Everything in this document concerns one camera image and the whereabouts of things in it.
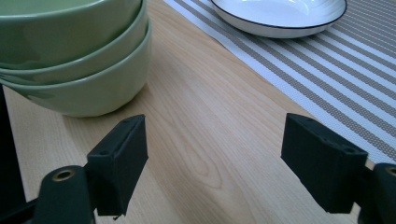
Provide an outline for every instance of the bowl rim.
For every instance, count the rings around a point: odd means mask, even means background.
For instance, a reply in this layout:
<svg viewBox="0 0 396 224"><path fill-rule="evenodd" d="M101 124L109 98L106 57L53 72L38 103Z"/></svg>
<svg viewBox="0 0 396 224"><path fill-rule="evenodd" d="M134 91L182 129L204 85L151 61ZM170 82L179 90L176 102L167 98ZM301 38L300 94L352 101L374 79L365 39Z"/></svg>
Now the bowl rim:
<svg viewBox="0 0 396 224"><path fill-rule="evenodd" d="M118 62L110 65L109 67L105 68L104 70L94 73L88 77L83 77L83 78L79 78L79 79L67 81L67 82L62 82L62 83L56 83L56 84L50 84L50 85L38 85L38 86L17 84L17 83L9 82L9 81L6 81L6 80L3 80L2 78L0 78L0 84L3 84L4 86L11 88L11 89L15 88L18 90L26 90L26 91L43 91L43 90L64 88L67 86L72 86L75 84L88 82L90 80L104 76L105 74L107 74L108 71L111 71L111 70L121 66L123 63L125 63L126 61L133 58L136 54L138 54L148 44L148 42L151 38L151 33L152 33L152 23L151 23L150 18L148 18L145 37L134 51L132 51L129 55L127 55L120 61L118 61Z"/></svg>
<svg viewBox="0 0 396 224"><path fill-rule="evenodd" d="M125 29L120 35L118 35L116 38L108 42L106 45L102 46L101 48L95 50L94 52L91 52L90 54L84 55L83 57L77 58L73 61L67 62L67 63L60 63L56 64L54 66L50 67L44 67L44 68L35 68L35 69L7 69L7 68L2 68L0 67L0 75L3 76L18 76L18 77L25 77L25 76L30 76L30 75L38 75L40 73L47 73L47 72L56 72L61 69L64 69L68 66L73 66L76 63L81 63L86 60L89 60L91 57L94 57L95 55L101 54L102 52L112 48L114 45L116 45L117 42L120 41L120 39L123 39L128 33L136 27L136 25L141 22L141 20L144 18L144 15L147 13L146 12L146 7L147 7L147 0L141 0L139 12L137 13L136 17L134 18L134 21L128 26L127 29Z"/></svg>
<svg viewBox="0 0 396 224"><path fill-rule="evenodd" d="M94 2L90 2L87 4L83 4L76 7L69 7L65 9L58 9L46 12L38 12L38 13L28 13L28 14L16 14L16 15L1 15L0 14L0 21L27 21L30 19L36 18L48 18L48 17L58 17L64 16L69 13L85 11L87 9L91 9L92 7L96 7L97 5L103 5L112 0L95 0Z"/></svg>
<svg viewBox="0 0 396 224"><path fill-rule="evenodd" d="M218 8L219 10L221 10L224 13L228 14L229 16L231 16L231 17L233 17L235 19L238 19L240 21L247 22L247 23L254 24L254 25L258 25L258 26L263 26L263 27L270 27L270 28L277 28L277 29L287 29L287 30L304 30L304 29L313 29L313 28L318 28L318 27L321 27L321 26L326 26L326 25L329 25L329 24L331 24L331 23L333 23L335 21L338 21L347 12L347 0L344 0L344 3L345 3L344 11L341 13L340 16L338 16L337 18L335 18L332 21L327 21L327 22L324 22L324 23L321 23L321 24L318 24L318 25L312 25L312 26L299 26L299 27L296 27L296 26L278 26L278 25L272 25L272 24L267 24L267 23L262 23L262 22L257 22L257 21L250 21L250 20L238 17L238 16L230 13L229 11L223 9L222 7L219 7L219 5L215 3L216 0L210 0L210 1L213 3L213 5L216 8Z"/></svg>

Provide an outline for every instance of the green bowl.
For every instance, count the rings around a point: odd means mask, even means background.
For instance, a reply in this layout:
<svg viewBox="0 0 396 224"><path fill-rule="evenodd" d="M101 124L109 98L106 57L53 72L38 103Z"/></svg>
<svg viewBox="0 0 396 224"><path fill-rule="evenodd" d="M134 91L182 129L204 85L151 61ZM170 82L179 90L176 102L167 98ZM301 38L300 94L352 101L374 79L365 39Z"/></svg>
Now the green bowl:
<svg viewBox="0 0 396 224"><path fill-rule="evenodd" d="M0 68L0 78L23 85L49 85L76 80L102 71L130 54L146 35L147 0L141 1L134 21L117 38L82 58L47 68L13 70Z"/></svg>
<svg viewBox="0 0 396 224"><path fill-rule="evenodd" d="M103 47L134 20L141 0L2 0L0 67L67 63Z"/></svg>
<svg viewBox="0 0 396 224"><path fill-rule="evenodd" d="M0 79L31 102L70 117L95 117L131 101L143 88L151 58L151 22L144 40L131 54L107 69L75 81L28 86Z"/></svg>

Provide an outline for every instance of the striped placemat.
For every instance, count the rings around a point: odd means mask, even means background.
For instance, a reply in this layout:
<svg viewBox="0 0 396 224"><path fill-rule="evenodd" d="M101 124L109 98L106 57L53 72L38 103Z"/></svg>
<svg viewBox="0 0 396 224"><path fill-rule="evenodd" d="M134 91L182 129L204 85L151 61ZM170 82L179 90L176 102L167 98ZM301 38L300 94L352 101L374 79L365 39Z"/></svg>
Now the striped placemat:
<svg viewBox="0 0 396 224"><path fill-rule="evenodd" d="M396 163L396 1L348 0L328 30L297 39L241 32L210 0L165 0L320 122Z"/></svg>

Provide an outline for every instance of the plate rim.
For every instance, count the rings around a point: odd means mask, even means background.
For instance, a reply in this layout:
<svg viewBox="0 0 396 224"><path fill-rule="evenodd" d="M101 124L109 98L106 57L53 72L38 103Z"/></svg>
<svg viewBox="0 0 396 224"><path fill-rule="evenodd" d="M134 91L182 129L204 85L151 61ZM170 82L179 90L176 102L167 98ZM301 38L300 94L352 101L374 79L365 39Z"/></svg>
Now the plate rim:
<svg viewBox="0 0 396 224"><path fill-rule="evenodd" d="M231 12L229 12L229 11L227 11L227 10L224 10L222 7L220 7L218 4L215 3L216 0L210 0L210 1L212 2L212 4L213 4L216 8L220 9L220 10L223 11L224 13L226 13L226 14L228 14L228 15L234 17L234 18L237 18L238 20L245 21L245 22L248 22L248 23L253 23L253 24L259 25L259 26L265 26L265 27L271 27L271 28L278 28L278 29L285 29L285 30L286 30L286 29L287 29L287 30L313 29L313 28L318 28L318 27L321 27L321 26L326 26L326 25L332 24L332 23L334 23L335 21L338 21L341 17L343 17L344 14L347 12L347 8L348 8L347 0L344 0L344 2L345 2L345 4L346 4L346 6L345 6L345 8L344 8L344 11L343 11L343 13L341 13L341 15L340 15L339 17L337 17L336 19L334 19L334 20L332 20L332 21L325 22L325 23L321 23L321 24L318 24L318 25L295 27L295 26L277 26L277 25L271 25L271 24L266 24L266 23L257 22L257 21L250 21L250 20L247 20L247 19L245 19L245 18L238 17L238 16L234 15L233 13L231 13Z"/></svg>

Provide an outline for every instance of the light wood surface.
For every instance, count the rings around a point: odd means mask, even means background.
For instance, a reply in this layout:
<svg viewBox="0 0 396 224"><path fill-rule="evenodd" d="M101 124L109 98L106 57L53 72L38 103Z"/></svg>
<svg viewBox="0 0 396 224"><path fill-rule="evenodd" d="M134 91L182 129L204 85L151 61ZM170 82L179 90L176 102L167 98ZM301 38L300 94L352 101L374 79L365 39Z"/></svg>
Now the light wood surface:
<svg viewBox="0 0 396 224"><path fill-rule="evenodd" d="M48 172L84 165L120 120L145 114L148 163L116 223L356 223L357 206L325 213L280 159L286 113L310 115L165 2L149 0L148 14L148 82L118 111L69 118L5 88L28 200Z"/></svg>

